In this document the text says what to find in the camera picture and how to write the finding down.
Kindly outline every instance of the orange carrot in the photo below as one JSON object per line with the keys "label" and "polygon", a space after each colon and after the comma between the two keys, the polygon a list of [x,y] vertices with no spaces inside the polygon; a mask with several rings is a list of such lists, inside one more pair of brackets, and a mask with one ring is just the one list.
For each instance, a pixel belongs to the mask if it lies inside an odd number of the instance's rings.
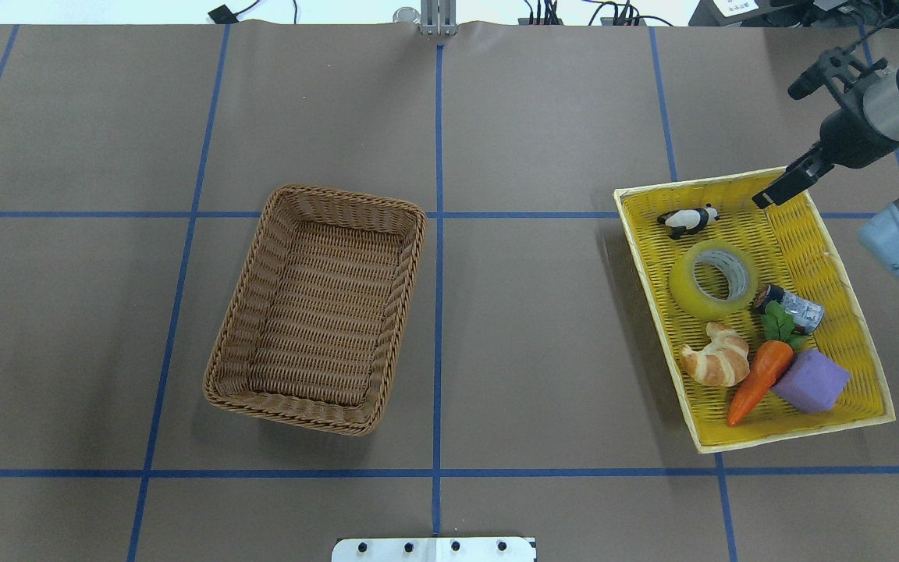
{"label": "orange carrot", "polygon": [[741,382],[727,410],[727,424],[737,425],[749,412],[759,405],[768,390],[793,363],[793,350],[803,344],[802,336],[796,335],[793,317],[777,302],[765,307],[762,317],[765,328],[765,343],[755,352],[752,369]]}
{"label": "orange carrot", "polygon": [[793,362],[793,348],[789,344],[779,340],[768,340],[755,353],[752,361],[752,369],[747,378],[737,388],[737,394],[730,402],[727,410],[727,424],[735,426],[748,412],[759,405],[761,399],[768,393],[789,368]]}

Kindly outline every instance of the panda figurine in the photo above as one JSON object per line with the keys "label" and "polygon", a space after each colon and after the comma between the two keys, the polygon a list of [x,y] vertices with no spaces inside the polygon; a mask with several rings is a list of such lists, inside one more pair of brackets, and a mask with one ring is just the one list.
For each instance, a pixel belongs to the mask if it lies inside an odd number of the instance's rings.
{"label": "panda figurine", "polygon": [[710,220],[720,220],[720,214],[710,203],[700,209],[677,209],[657,217],[657,223],[671,227],[672,240],[678,240],[682,234],[696,234],[709,224]]}

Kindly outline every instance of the purple sponge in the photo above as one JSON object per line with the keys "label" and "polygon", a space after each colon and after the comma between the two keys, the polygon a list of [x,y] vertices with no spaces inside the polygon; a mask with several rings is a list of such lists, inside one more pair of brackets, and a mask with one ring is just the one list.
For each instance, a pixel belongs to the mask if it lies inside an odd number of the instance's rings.
{"label": "purple sponge", "polygon": [[781,380],[772,387],[779,398],[806,414],[827,412],[838,400],[852,374],[817,349],[796,356]]}

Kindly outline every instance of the small can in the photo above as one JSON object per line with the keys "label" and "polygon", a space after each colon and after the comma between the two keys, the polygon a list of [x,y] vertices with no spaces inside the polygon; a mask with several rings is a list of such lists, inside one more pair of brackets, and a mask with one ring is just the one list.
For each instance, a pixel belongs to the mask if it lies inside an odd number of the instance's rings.
{"label": "small can", "polygon": [[809,334],[821,325],[824,319],[824,307],[785,290],[771,283],[765,285],[755,295],[754,309],[765,314],[765,306],[775,301],[782,305],[782,309],[793,317],[796,323],[796,331],[800,334]]}

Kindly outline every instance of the yellow basket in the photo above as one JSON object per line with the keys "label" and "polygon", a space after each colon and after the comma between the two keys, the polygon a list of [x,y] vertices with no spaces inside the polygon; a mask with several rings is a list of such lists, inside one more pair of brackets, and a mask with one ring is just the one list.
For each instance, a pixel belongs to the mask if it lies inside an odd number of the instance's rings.
{"label": "yellow basket", "polygon": [[[700,453],[753,447],[894,421],[893,403],[869,329],[852,292],[845,267],[804,192],[782,206],[760,210],[752,195],[779,176],[782,168],[696,181],[617,189],[613,196],[627,232],[640,282],[667,359],[678,401]],[[657,217],[674,209],[710,203],[721,220],[680,240],[668,237]],[[668,289],[671,265],[702,240],[727,241],[755,263],[759,284],[775,283],[824,306],[824,320],[808,345],[845,367],[852,378],[831,412],[803,414],[771,392],[742,423],[727,427],[734,389],[703,386],[678,363],[682,344],[695,349],[709,343],[704,321],[678,307]],[[727,292],[727,281],[710,270],[697,271],[700,284]],[[752,349],[764,341],[756,313],[743,309],[722,320]]]}

